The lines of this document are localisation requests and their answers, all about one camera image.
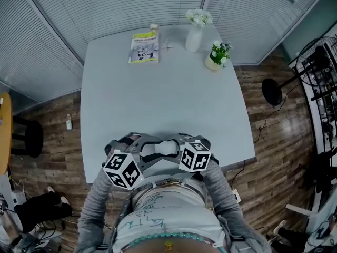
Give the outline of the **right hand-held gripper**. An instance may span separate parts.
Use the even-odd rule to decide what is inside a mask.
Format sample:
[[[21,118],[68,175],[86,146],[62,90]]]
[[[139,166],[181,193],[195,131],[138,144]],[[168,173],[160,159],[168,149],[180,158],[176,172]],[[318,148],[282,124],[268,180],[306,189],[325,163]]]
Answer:
[[[199,172],[207,168],[211,158],[210,142],[201,135],[193,137],[188,134],[175,133],[163,138],[163,141],[174,141],[180,151],[164,155],[165,158],[180,158],[179,169],[186,172]]]

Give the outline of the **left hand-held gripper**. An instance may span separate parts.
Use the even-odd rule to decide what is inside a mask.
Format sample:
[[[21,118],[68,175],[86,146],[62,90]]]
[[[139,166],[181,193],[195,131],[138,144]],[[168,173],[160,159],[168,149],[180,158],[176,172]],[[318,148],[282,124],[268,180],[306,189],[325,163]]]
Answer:
[[[163,140],[153,135],[130,133],[119,140],[112,140],[106,147],[106,162],[102,165],[103,171],[110,182],[119,188],[133,190],[143,182],[141,170],[146,170],[163,159],[163,154],[153,153],[140,156],[139,166],[136,159],[139,152],[148,144],[159,144]]]

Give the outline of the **small white case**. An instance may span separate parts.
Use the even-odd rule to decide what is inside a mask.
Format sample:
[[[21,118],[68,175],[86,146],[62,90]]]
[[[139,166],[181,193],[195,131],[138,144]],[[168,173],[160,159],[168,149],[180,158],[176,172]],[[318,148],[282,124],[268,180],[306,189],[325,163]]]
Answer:
[[[170,155],[177,153],[177,144],[174,140],[162,141],[154,145],[154,150],[158,154]]]

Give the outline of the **person's left forearm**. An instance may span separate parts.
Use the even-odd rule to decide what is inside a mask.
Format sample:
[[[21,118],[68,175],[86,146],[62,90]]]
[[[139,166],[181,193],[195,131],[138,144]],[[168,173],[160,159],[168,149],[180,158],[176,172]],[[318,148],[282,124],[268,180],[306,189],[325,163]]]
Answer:
[[[89,191],[83,208],[83,210],[86,210],[89,219],[104,223],[106,203],[112,186],[110,179],[101,170]]]

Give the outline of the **person's right forearm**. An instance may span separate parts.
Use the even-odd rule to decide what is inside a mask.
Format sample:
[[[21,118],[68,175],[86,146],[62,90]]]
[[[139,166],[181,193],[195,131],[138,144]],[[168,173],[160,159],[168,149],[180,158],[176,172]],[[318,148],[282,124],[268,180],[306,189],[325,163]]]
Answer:
[[[206,170],[202,171],[201,175],[212,199],[216,215],[223,216],[230,212],[241,212],[229,183],[214,160],[209,161]]]

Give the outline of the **snakeskin pattern belt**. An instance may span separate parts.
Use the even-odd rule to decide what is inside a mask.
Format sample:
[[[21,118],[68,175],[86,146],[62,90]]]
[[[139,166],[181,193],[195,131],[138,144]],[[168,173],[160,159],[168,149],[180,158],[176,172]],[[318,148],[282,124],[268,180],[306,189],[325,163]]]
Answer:
[[[183,180],[177,180],[177,179],[164,179],[164,180],[158,180],[146,183],[144,185],[141,185],[137,187],[135,190],[145,190],[149,188],[156,188],[160,186],[181,186],[186,188],[193,188],[199,191],[202,191],[204,189],[204,184],[198,180],[195,179],[183,179]]]

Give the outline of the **person's pale trousers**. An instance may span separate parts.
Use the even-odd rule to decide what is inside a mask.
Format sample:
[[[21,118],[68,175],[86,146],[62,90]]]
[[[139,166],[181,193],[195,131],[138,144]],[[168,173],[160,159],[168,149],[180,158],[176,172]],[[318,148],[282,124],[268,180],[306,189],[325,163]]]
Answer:
[[[181,186],[193,191],[203,201],[204,206],[207,206],[207,189],[202,181],[193,177],[185,178],[181,182]]]

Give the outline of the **person's white printed top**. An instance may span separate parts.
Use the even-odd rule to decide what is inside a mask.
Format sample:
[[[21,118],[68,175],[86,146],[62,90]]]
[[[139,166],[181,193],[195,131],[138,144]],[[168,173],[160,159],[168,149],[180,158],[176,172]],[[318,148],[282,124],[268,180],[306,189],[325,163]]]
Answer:
[[[200,199],[188,196],[188,193],[174,188],[145,194],[134,211],[118,224],[113,252],[121,252],[136,240],[162,238],[164,235],[203,238],[210,240],[215,248],[223,246],[225,232],[218,218]]]

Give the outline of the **potted white-flower plant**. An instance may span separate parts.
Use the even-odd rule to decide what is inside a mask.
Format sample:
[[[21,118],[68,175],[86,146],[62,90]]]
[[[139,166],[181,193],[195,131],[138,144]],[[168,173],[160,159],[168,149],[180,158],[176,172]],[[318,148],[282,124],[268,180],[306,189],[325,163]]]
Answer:
[[[205,66],[212,71],[224,68],[226,62],[230,60],[229,52],[231,49],[232,46],[229,42],[214,41],[211,51],[204,61]]]

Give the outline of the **green yellow cover book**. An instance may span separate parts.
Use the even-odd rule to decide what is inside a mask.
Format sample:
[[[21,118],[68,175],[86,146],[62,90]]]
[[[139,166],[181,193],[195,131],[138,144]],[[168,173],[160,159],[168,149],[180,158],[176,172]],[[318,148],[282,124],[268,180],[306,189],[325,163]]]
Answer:
[[[159,62],[159,37],[154,31],[132,35],[128,63]]]

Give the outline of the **person's gray cardigan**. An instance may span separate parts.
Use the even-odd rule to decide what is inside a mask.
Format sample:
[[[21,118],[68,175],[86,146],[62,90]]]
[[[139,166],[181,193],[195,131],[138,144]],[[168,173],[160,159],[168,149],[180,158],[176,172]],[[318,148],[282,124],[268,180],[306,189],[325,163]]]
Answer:
[[[266,239],[246,223],[242,211],[217,216],[229,234],[243,237],[249,245],[254,246],[254,253],[271,253],[271,247]],[[78,221],[78,231],[80,235],[76,251],[94,252],[95,247],[104,241],[111,244],[112,236],[109,236],[108,239],[104,238],[103,226],[104,223],[89,219],[86,210],[82,209],[81,217]]]

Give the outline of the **white ceramic vase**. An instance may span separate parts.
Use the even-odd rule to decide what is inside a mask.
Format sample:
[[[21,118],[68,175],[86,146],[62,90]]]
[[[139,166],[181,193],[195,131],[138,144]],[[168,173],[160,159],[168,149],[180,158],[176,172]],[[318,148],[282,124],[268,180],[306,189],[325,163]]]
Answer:
[[[192,53],[199,50],[203,36],[203,29],[201,27],[192,26],[187,34],[185,48]]]

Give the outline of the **black standing fan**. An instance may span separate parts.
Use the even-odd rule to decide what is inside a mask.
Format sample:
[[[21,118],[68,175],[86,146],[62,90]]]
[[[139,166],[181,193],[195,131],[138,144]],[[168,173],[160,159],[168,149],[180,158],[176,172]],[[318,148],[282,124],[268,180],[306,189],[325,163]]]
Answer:
[[[295,80],[313,88],[312,101],[337,92],[337,35],[322,36],[309,42],[299,52],[293,70],[295,75],[282,84],[271,78],[262,82],[263,96],[272,106],[281,103],[282,88]]]

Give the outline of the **black stool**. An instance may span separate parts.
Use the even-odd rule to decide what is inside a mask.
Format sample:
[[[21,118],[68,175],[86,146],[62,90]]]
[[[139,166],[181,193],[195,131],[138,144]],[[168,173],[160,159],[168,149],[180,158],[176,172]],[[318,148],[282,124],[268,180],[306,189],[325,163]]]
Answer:
[[[38,121],[13,116],[13,123],[25,126],[25,134],[19,135],[12,133],[12,139],[24,142],[24,149],[11,148],[12,155],[27,155],[31,158],[37,158],[42,151],[44,134],[43,128]]]

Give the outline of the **white flower bouquet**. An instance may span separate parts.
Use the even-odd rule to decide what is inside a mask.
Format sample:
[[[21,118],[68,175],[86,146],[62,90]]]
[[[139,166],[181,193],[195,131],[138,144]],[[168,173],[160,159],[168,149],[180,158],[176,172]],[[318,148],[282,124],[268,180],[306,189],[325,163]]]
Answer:
[[[202,9],[189,9],[185,17],[196,27],[203,28],[206,25],[213,23],[213,17],[208,11]]]

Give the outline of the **yellow round table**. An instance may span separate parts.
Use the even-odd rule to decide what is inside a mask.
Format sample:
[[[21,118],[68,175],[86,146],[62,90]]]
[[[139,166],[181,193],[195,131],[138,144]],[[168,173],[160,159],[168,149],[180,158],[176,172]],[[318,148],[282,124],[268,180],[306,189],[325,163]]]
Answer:
[[[13,113],[8,92],[0,95],[0,175],[7,171],[12,146]]]

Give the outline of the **black office chair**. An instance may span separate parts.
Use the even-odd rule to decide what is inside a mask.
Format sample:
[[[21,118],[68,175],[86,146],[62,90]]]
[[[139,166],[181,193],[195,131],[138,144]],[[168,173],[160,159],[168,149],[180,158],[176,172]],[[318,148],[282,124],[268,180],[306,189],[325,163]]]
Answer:
[[[307,165],[299,165],[301,170],[305,170],[303,183],[298,186],[299,189],[306,189],[315,186],[316,193],[328,191],[331,188],[331,181],[337,179],[337,167],[331,163],[331,159],[337,154],[337,148],[312,154]]]

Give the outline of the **white desk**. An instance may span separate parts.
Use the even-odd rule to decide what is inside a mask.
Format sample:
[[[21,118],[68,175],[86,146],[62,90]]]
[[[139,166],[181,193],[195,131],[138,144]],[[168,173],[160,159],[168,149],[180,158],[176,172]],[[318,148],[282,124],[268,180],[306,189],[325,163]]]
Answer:
[[[309,253],[317,247],[337,246],[337,187],[318,212],[291,204],[285,207],[308,218],[305,232],[310,236],[305,243],[304,253]]]

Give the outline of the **black white display shelf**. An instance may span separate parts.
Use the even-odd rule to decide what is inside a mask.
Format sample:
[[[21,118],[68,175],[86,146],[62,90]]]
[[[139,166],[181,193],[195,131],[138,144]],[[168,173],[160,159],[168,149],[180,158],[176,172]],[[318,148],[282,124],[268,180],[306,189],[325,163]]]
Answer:
[[[300,73],[317,153],[337,147],[337,35],[315,38],[289,67]]]

